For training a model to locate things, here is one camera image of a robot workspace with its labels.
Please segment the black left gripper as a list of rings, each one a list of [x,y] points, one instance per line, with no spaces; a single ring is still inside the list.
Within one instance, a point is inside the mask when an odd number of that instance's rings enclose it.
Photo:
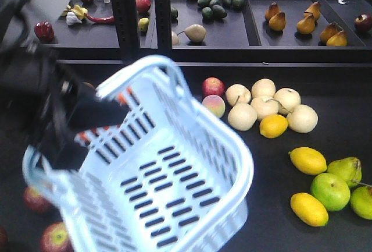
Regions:
[[[79,169],[88,149],[74,141],[86,129],[120,124],[128,105],[100,99],[32,40],[28,16],[56,20],[70,0],[1,0],[1,131],[20,134],[55,169]]]

